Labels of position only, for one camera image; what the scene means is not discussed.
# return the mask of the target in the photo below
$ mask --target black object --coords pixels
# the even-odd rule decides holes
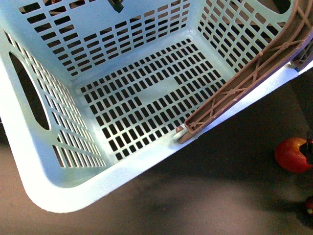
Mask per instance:
[[[111,4],[111,6],[114,8],[115,11],[117,11],[118,13],[121,13],[121,11],[123,10],[123,5],[122,5],[123,0],[109,0],[109,3]]]
[[[307,133],[307,142],[300,146],[300,152],[307,158],[307,162],[313,165],[313,130]]]

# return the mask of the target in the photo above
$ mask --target light blue plastic basket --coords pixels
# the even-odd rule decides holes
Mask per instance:
[[[257,0],[122,4],[1,1],[0,115],[45,210],[81,209],[181,149],[175,129],[279,34],[293,1],[284,14]]]

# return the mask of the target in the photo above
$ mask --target brown plastic rail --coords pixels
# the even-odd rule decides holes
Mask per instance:
[[[313,60],[313,40],[293,59],[297,70],[303,70]]]
[[[280,34],[185,121],[181,143],[226,112],[245,95],[290,62],[313,37],[313,0],[295,0]]]

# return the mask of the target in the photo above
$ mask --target dark floor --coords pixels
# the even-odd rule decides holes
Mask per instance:
[[[30,201],[1,127],[0,234],[313,234],[313,221],[302,213],[302,202],[313,195],[313,170],[288,173],[273,156],[280,141],[305,138],[313,123],[312,77],[305,73],[69,214],[46,212]]]

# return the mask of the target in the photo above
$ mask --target red apple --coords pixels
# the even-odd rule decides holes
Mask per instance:
[[[302,173],[313,167],[300,152],[300,146],[306,143],[302,138],[289,138],[281,142],[275,149],[275,159],[285,170]]]
[[[313,196],[310,196],[305,200],[305,210],[308,215],[313,216]]]

